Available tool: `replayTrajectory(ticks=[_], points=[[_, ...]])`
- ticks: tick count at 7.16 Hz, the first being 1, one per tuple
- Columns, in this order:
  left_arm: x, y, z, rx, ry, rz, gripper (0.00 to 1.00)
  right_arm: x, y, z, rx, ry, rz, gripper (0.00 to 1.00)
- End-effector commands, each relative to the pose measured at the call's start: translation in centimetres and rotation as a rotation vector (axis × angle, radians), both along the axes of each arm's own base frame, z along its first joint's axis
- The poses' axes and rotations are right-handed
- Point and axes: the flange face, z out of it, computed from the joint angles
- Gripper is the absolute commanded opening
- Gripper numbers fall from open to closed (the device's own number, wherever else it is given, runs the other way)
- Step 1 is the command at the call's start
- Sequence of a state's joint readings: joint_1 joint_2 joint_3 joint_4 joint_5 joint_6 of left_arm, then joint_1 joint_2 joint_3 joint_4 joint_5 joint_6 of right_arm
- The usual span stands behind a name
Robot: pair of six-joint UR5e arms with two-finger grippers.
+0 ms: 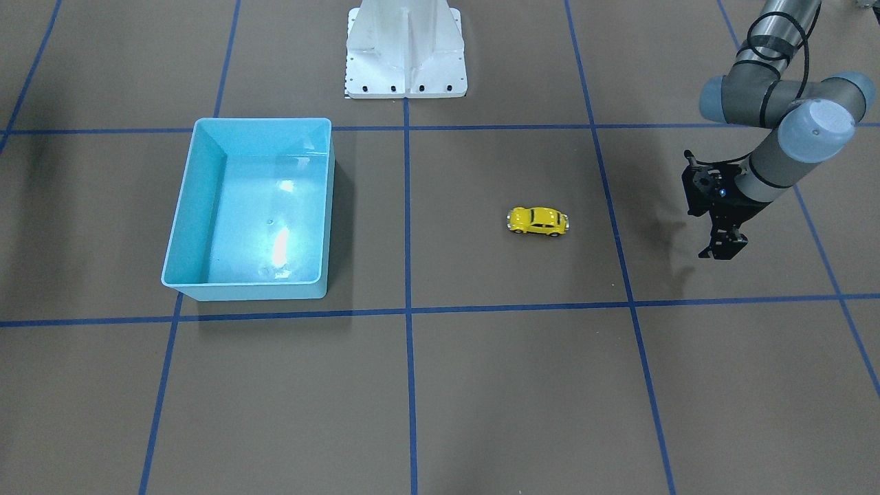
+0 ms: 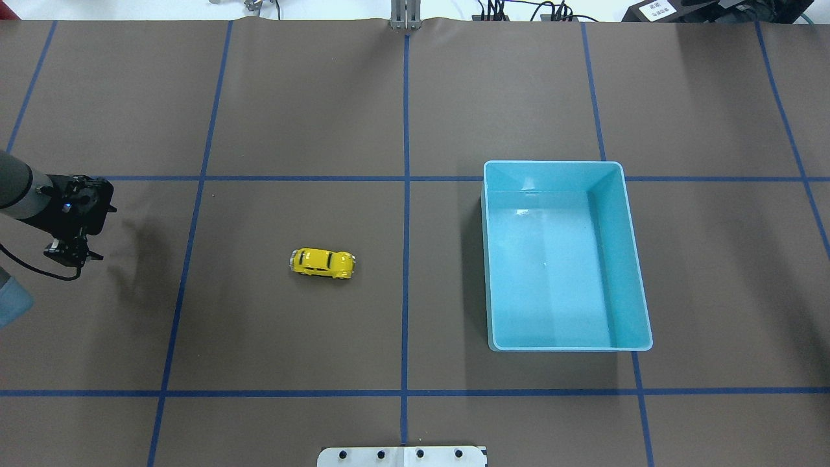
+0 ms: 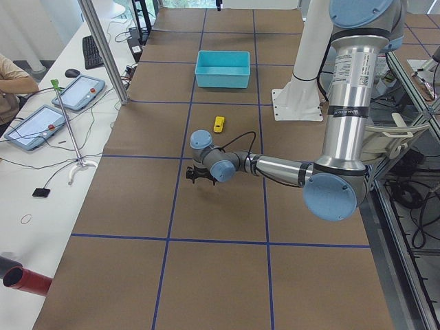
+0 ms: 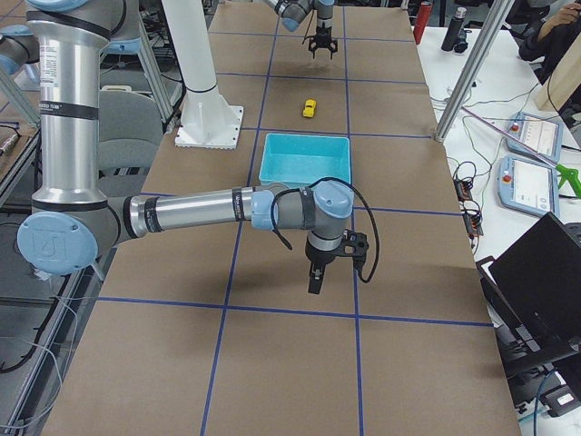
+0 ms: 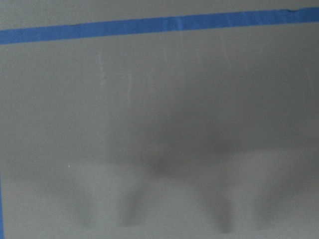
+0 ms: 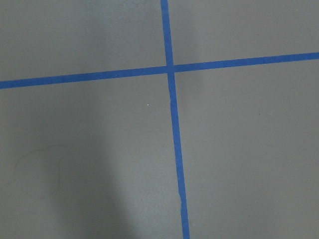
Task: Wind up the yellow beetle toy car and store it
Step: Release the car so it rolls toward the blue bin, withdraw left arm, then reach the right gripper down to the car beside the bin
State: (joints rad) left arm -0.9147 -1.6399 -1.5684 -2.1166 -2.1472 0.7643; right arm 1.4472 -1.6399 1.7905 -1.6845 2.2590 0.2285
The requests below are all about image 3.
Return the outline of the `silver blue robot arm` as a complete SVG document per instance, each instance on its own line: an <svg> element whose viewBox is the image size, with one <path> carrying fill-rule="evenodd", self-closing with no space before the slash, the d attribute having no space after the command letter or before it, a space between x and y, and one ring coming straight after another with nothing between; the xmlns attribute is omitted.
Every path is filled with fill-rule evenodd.
<svg viewBox="0 0 440 330"><path fill-rule="evenodd" d="M253 154L225 152L204 130L190 137L193 164L188 179L226 182L238 171L301 187L308 209L321 219L350 217L368 188L361 160L377 57L402 44L405 1L328 1L328 44L335 64L321 156L295 162Z"/></svg>

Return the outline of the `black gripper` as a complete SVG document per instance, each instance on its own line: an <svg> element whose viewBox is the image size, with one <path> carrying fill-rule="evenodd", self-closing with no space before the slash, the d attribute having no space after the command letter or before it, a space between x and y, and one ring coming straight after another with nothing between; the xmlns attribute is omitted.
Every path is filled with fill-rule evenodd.
<svg viewBox="0 0 440 330"><path fill-rule="evenodd" d="M188 166L186 169L186 179L190 179L194 184L195 180L199 178L209 179L213 185L218 182L218 180L211 175L208 169L199 168L197 166Z"/></svg>

